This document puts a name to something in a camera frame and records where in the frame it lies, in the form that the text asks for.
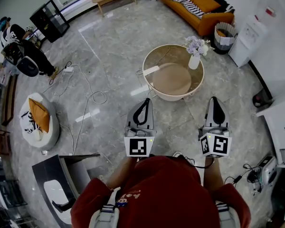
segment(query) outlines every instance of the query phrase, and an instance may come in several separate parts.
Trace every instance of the shoe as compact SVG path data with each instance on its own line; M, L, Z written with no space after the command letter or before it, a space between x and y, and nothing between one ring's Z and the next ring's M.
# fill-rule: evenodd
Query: shoe
M55 71L54 71L53 74L50 76L50 78L51 78L52 80L54 80L54 79L56 78L56 76L57 76L57 74L58 74L58 71L59 71L59 68L56 66L56 67L55 67Z
M172 157L177 158L177 157L179 157L180 155L182 155L182 153L181 153L180 151L176 151L176 152L172 155Z
M180 155L183 155L183 154L182 154L180 151L176 151L176 152L172 155L172 157L177 158L177 157L179 157ZM184 157L185 157L186 161L188 161L188 163L189 163L190 165L193 165L193 166L194 166L194 164L195 164L195 160L194 160L194 159L188 158L187 156L184 156Z

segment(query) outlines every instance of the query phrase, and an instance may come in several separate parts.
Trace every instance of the orange pillow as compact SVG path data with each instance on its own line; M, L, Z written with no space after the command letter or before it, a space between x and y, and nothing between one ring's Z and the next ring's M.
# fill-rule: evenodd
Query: orange pillow
M48 128L49 128L48 110L41 103L39 103L38 101L34 101L31 98L28 99L28 103L34 121L39 125L41 130L48 133Z
M214 0L191 0L191 1L195 5L197 5L200 8L200 10L202 10L204 13L209 13L220 7L220 5Z

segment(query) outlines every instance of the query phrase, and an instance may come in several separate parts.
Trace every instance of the orange sofa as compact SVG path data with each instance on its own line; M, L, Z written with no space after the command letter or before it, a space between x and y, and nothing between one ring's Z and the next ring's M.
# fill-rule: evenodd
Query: orange sofa
M225 22L231 24L234 19L234 14L232 12L213 12L204 14L201 19L191 14L181 3L172 0L161 0L180 16L182 16L190 25L192 25L198 32L200 36L206 36L214 33L214 27L217 23ZM200 7L203 12L210 12L209 9L206 10L210 3L216 3L213 0L191 0L194 4Z

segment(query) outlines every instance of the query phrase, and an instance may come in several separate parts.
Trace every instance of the power strip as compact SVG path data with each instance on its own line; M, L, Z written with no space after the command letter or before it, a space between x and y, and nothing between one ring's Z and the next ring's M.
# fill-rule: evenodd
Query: power strip
M72 66L68 66L63 71L66 72L66 73L72 73L74 71L74 68Z

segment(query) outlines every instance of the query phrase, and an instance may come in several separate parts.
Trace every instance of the white vase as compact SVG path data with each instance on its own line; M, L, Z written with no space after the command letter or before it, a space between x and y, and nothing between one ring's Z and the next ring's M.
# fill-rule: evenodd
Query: white vase
M189 60L189 68L191 69L197 69L200 63L200 55L194 56L191 55L190 60Z

